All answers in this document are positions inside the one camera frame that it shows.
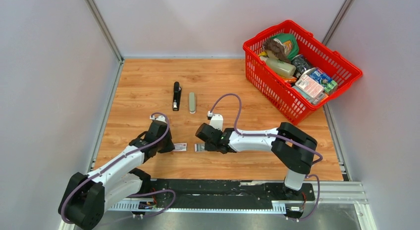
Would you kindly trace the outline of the black stapler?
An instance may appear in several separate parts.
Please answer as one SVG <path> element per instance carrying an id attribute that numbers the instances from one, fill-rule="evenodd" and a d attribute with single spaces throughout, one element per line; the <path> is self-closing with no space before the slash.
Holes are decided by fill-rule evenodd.
<path id="1" fill-rule="evenodd" d="M 182 88 L 180 86 L 180 83 L 178 81 L 174 82 L 174 86 L 173 86 L 173 106 L 172 106 L 173 111 L 179 111 L 181 93 L 182 93 Z"/>

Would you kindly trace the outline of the white red staple box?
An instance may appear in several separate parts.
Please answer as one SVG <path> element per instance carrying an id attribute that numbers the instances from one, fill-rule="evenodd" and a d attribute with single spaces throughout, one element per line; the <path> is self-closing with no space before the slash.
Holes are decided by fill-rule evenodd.
<path id="1" fill-rule="evenodd" d="M 174 152 L 187 151 L 187 143 L 174 143 Z"/>

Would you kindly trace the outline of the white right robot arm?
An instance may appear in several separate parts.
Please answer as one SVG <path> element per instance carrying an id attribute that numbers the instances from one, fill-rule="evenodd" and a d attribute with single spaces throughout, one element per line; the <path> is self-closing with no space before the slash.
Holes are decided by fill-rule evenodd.
<path id="1" fill-rule="evenodd" d="M 315 163 L 317 141 L 296 126 L 282 122 L 278 128 L 262 131 L 245 131 L 234 128 L 218 130 L 203 123 L 195 134 L 205 144 L 205 150 L 227 153 L 263 151 L 273 153 L 288 171 L 281 192 L 288 199 L 302 194 L 303 181 Z"/>

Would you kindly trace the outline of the grey white stapler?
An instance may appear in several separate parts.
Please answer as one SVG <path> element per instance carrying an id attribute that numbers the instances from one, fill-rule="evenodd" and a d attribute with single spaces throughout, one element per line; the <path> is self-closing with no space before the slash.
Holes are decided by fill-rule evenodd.
<path id="1" fill-rule="evenodd" d="M 189 93 L 189 112 L 195 114 L 197 110 L 196 94 L 194 92 Z"/>

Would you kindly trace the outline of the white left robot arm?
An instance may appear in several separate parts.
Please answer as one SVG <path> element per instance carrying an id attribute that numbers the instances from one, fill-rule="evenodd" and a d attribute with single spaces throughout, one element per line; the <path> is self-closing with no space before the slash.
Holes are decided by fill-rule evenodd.
<path id="1" fill-rule="evenodd" d="M 162 113 L 151 115 L 147 131 L 98 169 L 71 176 L 64 191 L 58 213 L 67 224 L 83 230 L 98 225 L 104 213 L 126 197 L 152 197 L 154 191 L 149 174 L 138 167 L 156 155 L 174 150 L 169 119 Z"/>

